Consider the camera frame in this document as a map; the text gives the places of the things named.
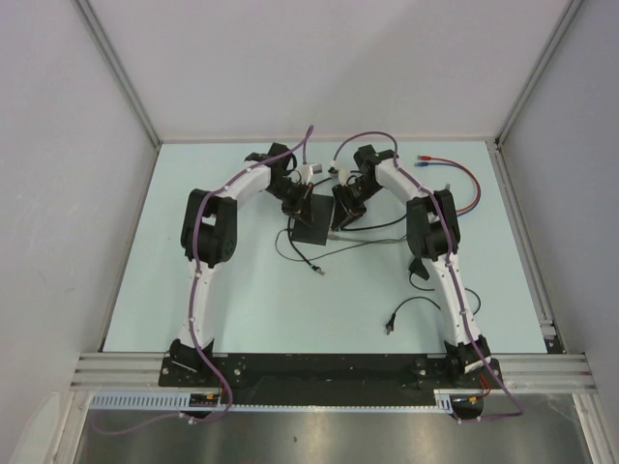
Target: connector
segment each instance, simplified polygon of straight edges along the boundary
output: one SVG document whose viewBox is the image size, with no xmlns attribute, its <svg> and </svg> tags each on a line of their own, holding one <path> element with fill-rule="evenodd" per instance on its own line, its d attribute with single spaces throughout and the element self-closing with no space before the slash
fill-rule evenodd
<svg viewBox="0 0 619 464">
<path fill-rule="evenodd" d="M 338 162 L 335 160 L 332 160 L 330 163 L 331 167 L 327 170 L 327 172 L 331 175 L 336 175 L 339 172 L 339 165 Z"/>
<path fill-rule="evenodd" d="M 389 322 L 385 324 L 385 334 L 389 335 L 391 332 L 393 332 L 395 329 L 395 324 L 396 324 L 396 314 L 393 313 L 391 315 L 391 319 L 389 319 Z"/>
</svg>

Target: white wall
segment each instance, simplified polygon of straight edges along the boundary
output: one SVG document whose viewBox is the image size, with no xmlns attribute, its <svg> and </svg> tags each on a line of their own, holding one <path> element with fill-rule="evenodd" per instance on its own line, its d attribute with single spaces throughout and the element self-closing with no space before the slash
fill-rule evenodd
<svg viewBox="0 0 619 464">
<path fill-rule="evenodd" d="M 93 0 L 164 140 L 493 137 L 567 0 Z"/>
<path fill-rule="evenodd" d="M 0 462 L 96 349 L 155 154 L 69 0 L 0 14 Z"/>
<path fill-rule="evenodd" d="M 585 3 L 506 157 L 560 330 L 619 432 L 619 3 Z"/>
</svg>

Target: metal bracket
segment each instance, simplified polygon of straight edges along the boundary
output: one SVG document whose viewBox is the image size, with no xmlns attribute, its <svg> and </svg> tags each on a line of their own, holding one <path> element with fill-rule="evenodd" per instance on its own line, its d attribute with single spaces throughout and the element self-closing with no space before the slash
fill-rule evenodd
<svg viewBox="0 0 619 464">
<path fill-rule="evenodd" d="M 84 353 L 71 383 L 73 391 L 218 392 L 217 388 L 159 386 L 164 353 Z M 492 355 L 501 364 L 505 384 L 517 394 L 596 393 L 584 355 Z M 462 393 L 462 390 L 439 390 Z"/>
</svg>

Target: wire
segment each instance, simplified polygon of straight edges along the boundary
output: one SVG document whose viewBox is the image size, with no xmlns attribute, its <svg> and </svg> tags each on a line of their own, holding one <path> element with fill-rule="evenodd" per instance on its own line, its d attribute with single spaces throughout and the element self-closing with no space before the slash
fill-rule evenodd
<svg viewBox="0 0 619 464">
<path fill-rule="evenodd" d="M 410 297 L 407 298 L 406 300 L 404 300 L 402 303 L 398 304 L 398 307 L 396 308 L 396 310 L 394 311 L 394 314 L 398 313 L 398 310 L 403 307 L 405 304 L 407 304 L 408 302 L 412 302 L 414 300 L 426 300 L 427 302 L 432 303 L 434 306 L 436 306 L 436 309 L 438 309 L 439 311 L 441 310 L 441 306 L 438 305 L 438 303 L 428 297 Z"/>
<path fill-rule="evenodd" d="M 482 298 L 478 295 L 478 293 L 475 290 L 471 290 L 468 287 L 465 287 L 464 290 L 475 295 L 475 298 L 477 299 L 477 309 L 473 311 L 473 315 L 475 316 L 477 315 L 478 312 L 482 310 Z"/>
<path fill-rule="evenodd" d="M 433 288 L 423 288 L 413 283 L 413 273 L 410 273 L 408 275 L 408 281 L 413 287 L 415 287 L 417 290 L 421 290 L 422 292 L 433 292 L 434 291 Z M 482 298 L 479 296 L 479 294 L 475 290 L 471 290 L 468 287 L 464 288 L 464 290 L 472 293 L 475 296 L 475 299 L 477 300 L 477 308 L 473 311 L 473 315 L 475 316 L 482 309 Z"/>
<path fill-rule="evenodd" d="M 475 207 L 477 207 L 477 205 L 480 202 L 480 199 L 482 197 L 482 186 L 480 185 L 479 181 L 477 180 L 477 177 L 475 177 L 475 174 L 473 174 L 466 166 L 463 166 L 462 164 L 460 164 L 459 162 L 453 161 L 452 159 L 446 159 L 446 158 L 435 158 L 435 157 L 429 157 L 429 156 L 419 156 L 417 157 L 419 160 L 422 160 L 422 162 L 417 162 L 415 163 L 416 166 L 418 167 L 425 167 L 425 166 L 451 166 L 451 167 L 456 167 L 462 171 L 464 171 L 473 181 L 473 183 L 475 184 L 475 189 L 477 194 L 475 195 L 475 200 L 473 201 L 473 203 L 471 203 L 470 205 L 466 206 L 465 208 L 462 208 L 460 210 L 457 210 L 457 213 L 460 213 L 459 216 L 463 216 L 467 213 L 470 213 Z"/>
<path fill-rule="evenodd" d="M 296 259 L 296 258 L 291 258 L 289 256 L 286 256 L 285 254 L 283 254 L 280 251 L 280 247 L 278 246 L 278 241 L 280 240 L 280 236 L 283 232 L 286 232 L 288 229 L 282 229 L 280 232 L 278 232 L 278 235 L 275 237 L 275 250 L 278 253 L 279 256 L 281 256 L 283 259 L 287 259 L 288 261 L 294 261 L 295 263 L 303 263 L 305 262 L 303 259 Z M 360 244 L 357 245 L 352 245 L 352 246 L 346 246 L 344 248 L 340 248 L 340 249 L 336 249 L 334 251 L 329 251 L 328 253 L 324 253 L 321 254 L 319 256 L 315 256 L 312 258 L 307 258 L 309 261 L 317 261 L 318 259 L 322 259 L 322 258 L 326 258 L 327 256 L 332 256 L 334 254 L 338 254 L 338 253 L 342 253 L 343 251 L 347 251 L 349 249 L 353 249 L 353 248 L 358 248 L 358 247 L 364 247 L 366 245 L 378 245 L 378 244 L 384 244 L 384 245 L 392 245 L 392 244 L 399 244 L 401 242 L 403 242 L 404 240 L 406 240 L 406 236 L 401 237 L 399 239 L 380 239 L 380 240 L 370 240 L 370 241 L 366 241 L 366 242 L 362 242 Z"/>
<path fill-rule="evenodd" d="M 455 167 L 457 169 L 460 169 L 461 171 L 464 171 L 471 178 L 471 180 L 473 181 L 473 184 L 475 185 L 475 199 L 470 204 L 465 206 L 464 208 L 457 209 L 456 213 L 458 216 L 465 215 L 466 213 L 473 210 L 478 205 L 478 203 L 480 202 L 480 199 L 482 198 L 482 188 L 480 186 L 479 181 L 475 177 L 475 175 L 471 171 L 469 171 L 467 168 L 465 168 L 461 164 L 456 164 L 455 161 L 453 161 L 453 163 L 451 162 L 426 162 L 424 163 L 424 165 Z"/>
<path fill-rule="evenodd" d="M 291 247 L 292 247 L 292 249 L 294 249 L 294 250 L 297 252 L 297 254 L 301 257 L 301 261 L 304 261 L 304 262 L 305 262 L 308 266 L 310 266 L 310 267 L 311 267 L 311 269 L 312 269 L 313 271 L 315 271 L 315 272 L 319 273 L 320 275 L 324 276 L 324 275 L 325 275 L 325 272 L 324 272 L 322 269 L 320 269 L 320 267 L 319 267 L 319 266 L 314 266 L 314 265 L 313 265 L 313 264 L 312 264 L 312 263 L 308 260 L 308 258 L 306 257 L 306 255 L 305 255 L 305 254 L 303 254 L 303 253 L 301 252 L 301 250 L 299 250 L 299 249 L 297 248 L 297 246 L 296 246 L 296 245 L 294 245 L 294 242 L 292 241 L 292 217 L 288 217 L 288 227 L 287 227 L 286 229 L 284 229 L 284 230 L 286 230 L 286 231 L 287 231 L 287 234 L 286 234 L 286 235 L 288 236 L 288 242 L 290 243 L 290 246 L 291 246 Z"/>
<path fill-rule="evenodd" d="M 350 228 L 350 227 L 342 227 L 341 230 L 343 230 L 344 232 L 359 232 L 360 230 L 373 230 L 373 229 L 380 229 L 382 227 L 389 227 L 390 225 L 394 225 L 397 224 L 398 222 L 401 222 L 403 220 L 406 219 L 406 215 L 396 219 L 396 220 L 392 220 L 391 222 L 385 222 L 384 224 L 378 224 L 378 225 L 369 225 L 368 227 L 354 227 L 354 228 Z"/>
<path fill-rule="evenodd" d="M 404 300 L 402 303 L 398 304 L 398 307 L 396 308 L 396 310 L 392 313 L 391 318 L 389 319 L 389 321 L 387 322 L 387 324 L 385 324 L 385 334 L 389 335 L 391 332 L 394 331 L 395 326 L 396 326 L 396 315 L 398 314 L 398 311 L 401 307 L 403 307 L 405 304 L 407 304 L 408 302 L 412 302 L 414 300 L 425 300 L 427 302 L 432 303 L 434 306 L 436 306 L 436 308 L 440 311 L 441 310 L 441 306 L 438 305 L 437 302 L 435 302 L 434 300 L 428 298 L 428 297 L 410 297 L 407 298 L 406 300 Z"/>
<path fill-rule="evenodd" d="M 484 376 L 484 374 L 480 374 L 480 383 L 482 384 L 482 398 L 485 398 L 492 391 L 492 387 L 490 386 L 489 381 L 486 380 L 486 377 Z"/>
<path fill-rule="evenodd" d="M 398 153 L 398 141 L 392 135 L 386 132 L 383 132 L 382 130 L 368 130 L 367 132 L 361 132 L 356 135 L 353 135 L 352 137 L 348 137 L 346 140 L 341 142 L 341 145 L 338 146 L 338 149 L 336 150 L 336 153 L 333 156 L 333 161 L 338 159 L 339 152 L 341 152 L 341 149 L 344 148 L 349 142 L 352 142 L 356 138 L 365 137 L 366 135 L 382 135 L 383 137 L 389 138 L 392 142 L 394 142 L 394 152 L 396 154 Z"/>
<path fill-rule="evenodd" d="M 433 288 L 423 288 L 423 287 L 420 287 L 420 286 L 418 286 L 418 285 L 414 284 L 414 283 L 413 283 L 413 273 L 409 273 L 409 274 L 408 274 L 408 281 L 410 282 L 410 284 L 411 284 L 413 287 L 415 287 L 417 290 L 420 290 L 420 291 L 422 291 L 422 292 L 433 292 L 433 291 L 434 291 L 434 289 L 433 289 Z"/>
<path fill-rule="evenodd" d="M 296 173 L 299 175 L 299 179 L 297 179 L 295 182 L 296 182 L 297 184 L 301 183 L 301 173 L 300 173 L 297 169 L 293 169 L 293 170 L 291 170 L 291 171 L 288 173 L 288 175 L 292 174 L 293 172 L 296 172 Z"/>
<path fill-rule="evenodd" d="M 172 418 L 182 418 L 184 415 L 181 413 L 167 413 L 167 414 L 159 414 L 158 416 L 154 416 L 149 420 L 145 420 L 143 422 L 137 423 L 136 425 L 132 425 L 131 427 L 124 428 L 122 430 L 104 430 L 97 425 L 95 418 L 90 420 L 90 426 L 95 432 L 100 435 L 104 435 L 106 437 L 120 437 L 123 435 L 128 435 L 130 433 L 136 432 L 144 427 L 147 427 L 151 423 L 155 423 L 158 421 L 162 421 L 164 419 L 172 419 Z"/>
</svg>

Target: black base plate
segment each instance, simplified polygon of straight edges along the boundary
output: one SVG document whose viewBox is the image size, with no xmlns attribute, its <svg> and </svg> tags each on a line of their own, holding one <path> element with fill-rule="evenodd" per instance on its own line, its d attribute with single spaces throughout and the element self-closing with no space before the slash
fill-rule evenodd
<svg viewBox="0 0 619 464">
<path fill-rule="evenodd" d="M 249 405 L 429 406 L 435 404 L 434 389 L 480 390 L 484 372 L 453 379 L 444 358 L 427 355 L 216 354 L 211 360 L 230 383 L 234 402 Z M 500 375 L 498 361 L 490 365 Z M 216 388 L 220 380 L 166 357 L 160 386 Z"/>
<path fill-rule="evenodd" d="M 333 201 L 333 196 L 313 194 L 311 196 L 313 223 L 308 226 L 299 220 L 295 220 L 292 228 L 292 240 L 303 244 L 325 246 L 331 225 Z"/>
</svg>

